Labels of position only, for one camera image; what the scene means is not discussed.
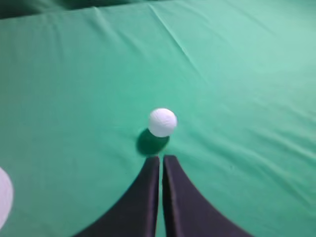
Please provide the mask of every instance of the green cloth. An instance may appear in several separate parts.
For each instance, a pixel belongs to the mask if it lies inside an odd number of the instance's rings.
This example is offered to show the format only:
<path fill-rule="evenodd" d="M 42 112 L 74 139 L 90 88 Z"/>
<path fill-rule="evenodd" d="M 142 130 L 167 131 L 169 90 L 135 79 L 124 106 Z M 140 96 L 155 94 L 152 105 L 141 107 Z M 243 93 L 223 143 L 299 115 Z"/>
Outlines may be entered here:
<path fill-rule="evenodd" d="M 151 110 L 201 193 L 256 237 L 315 237 L 313 1 L 165 1 L 0 21 L 1 237 L 68 237 L 145 157 Z M 164 224 L 159 209 L 157 237 Z"/>

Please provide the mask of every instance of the white ball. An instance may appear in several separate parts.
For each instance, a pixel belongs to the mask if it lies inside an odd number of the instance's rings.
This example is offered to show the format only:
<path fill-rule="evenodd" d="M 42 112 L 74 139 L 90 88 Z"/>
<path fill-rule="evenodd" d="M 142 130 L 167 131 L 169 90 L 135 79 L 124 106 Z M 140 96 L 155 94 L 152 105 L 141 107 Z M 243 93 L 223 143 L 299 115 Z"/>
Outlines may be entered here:
<path fill-rule="evenodd" d="M 13 186 L 7 173 L 0 168 L 0 229 L 5 224 L 13 201 Z"/>
<path fill-rule="evenodd" d="M 172 111 L 165 108 L 159 108 L 151 112 L 148 129 L 154 136 L 170 136 L 176 126 L 177 117 Z"/>

